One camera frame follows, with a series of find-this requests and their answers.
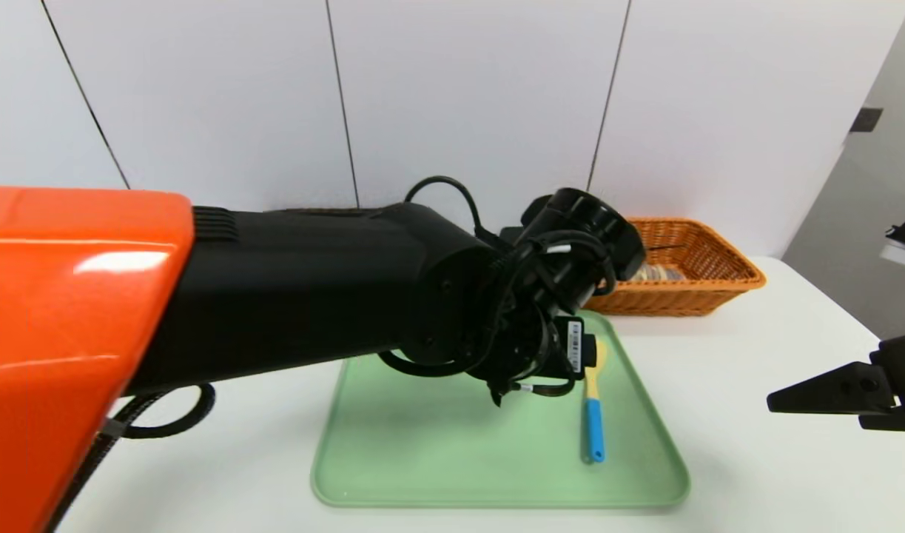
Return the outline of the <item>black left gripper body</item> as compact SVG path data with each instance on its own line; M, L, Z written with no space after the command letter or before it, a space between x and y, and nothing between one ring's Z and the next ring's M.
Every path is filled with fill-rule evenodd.
M545 325L536 376L583 381L585 325L581 318L556 316Z

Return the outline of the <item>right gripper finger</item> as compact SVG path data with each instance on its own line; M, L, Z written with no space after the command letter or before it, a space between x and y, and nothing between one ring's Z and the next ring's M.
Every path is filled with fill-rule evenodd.
M905 432L905 409L892 407L879 414L859 415L858 422L866 431Z
M896 406L885 371L851 362L767 396L776 414L885 415Z

